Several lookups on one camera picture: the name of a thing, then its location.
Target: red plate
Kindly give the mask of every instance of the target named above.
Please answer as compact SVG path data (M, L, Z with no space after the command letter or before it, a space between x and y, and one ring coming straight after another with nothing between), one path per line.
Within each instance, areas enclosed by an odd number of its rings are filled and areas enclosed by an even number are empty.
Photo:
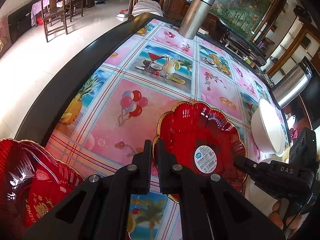
M83 180L35 142L0 140L0 224L9 239L21 239Z
M180 102L171 111L163 114L158 122L157 135L153 140L153 159L157 167L157 147L159 139L164 140L168 152L175 154L179 164L191 168L194 173L210 176L217 173L231 184L238 192L242 191L246 173L233 165L237 155L246 156L246 149L240 140L237 128L227 120L218 109L211 108L204 102ZM204 168L196 165L200 160L199 147L212 149L216 156L215 168L206 164L212 163L212 157L203 159ZM169 196L178 201L178 196Z

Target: fish tank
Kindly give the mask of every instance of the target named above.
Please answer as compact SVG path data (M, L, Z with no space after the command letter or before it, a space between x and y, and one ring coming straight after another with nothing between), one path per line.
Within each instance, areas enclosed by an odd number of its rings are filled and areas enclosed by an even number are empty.
M215 0L210 12L249 40L274 0Z

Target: human hand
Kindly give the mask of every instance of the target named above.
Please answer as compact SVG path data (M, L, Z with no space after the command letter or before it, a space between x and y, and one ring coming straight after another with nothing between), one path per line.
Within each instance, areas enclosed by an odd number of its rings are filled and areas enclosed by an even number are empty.
M278 200L272 207L272 211L270 213L270 215L268 216L268 218L277 226L279 227L281 230L283 229L283 222L280 219L279 214L277 213L278 209L280 207L280 201ZM286 225L289 225L289 223L291 222L291 220L294 218L294 216L288 217L286 220ZM291 223L291 225L289 226L289 228L292 230L291 233L289 234L289 237L292 237L295 232L297 232L297 230L300 228L300 226L302 225L303 220L302 220L302 215L298 215L295 220Z

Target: pink tablecloth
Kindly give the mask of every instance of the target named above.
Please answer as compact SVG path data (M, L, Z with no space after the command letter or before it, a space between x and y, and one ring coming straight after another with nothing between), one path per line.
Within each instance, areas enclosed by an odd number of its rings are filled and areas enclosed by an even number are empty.
M49 0L43 0L43 8L49 5ZM35 25L34 16L41 11L41 1L38 1L32 5L31 9L31 26Z

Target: metal screw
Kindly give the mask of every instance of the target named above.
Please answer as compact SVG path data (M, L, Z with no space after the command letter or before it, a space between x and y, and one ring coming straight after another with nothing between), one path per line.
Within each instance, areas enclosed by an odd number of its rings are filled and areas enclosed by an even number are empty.
M100 179L100 178L99 178L98 175L91 175L91 176L89 177L89 181L90 181L90 182L97 182L99 179Z
M128 165L127 169L128 169L129 171L135 171L135 170L137 169L137 165L135 165L135 164L130 164L130 165Z
M175 170L175 171L181 171L182 170L182 165L180 164L175 164L172 166L172 168Z
M212 174L210 176L210 179L212 179L213 181L219 181L221 179L219 174Z

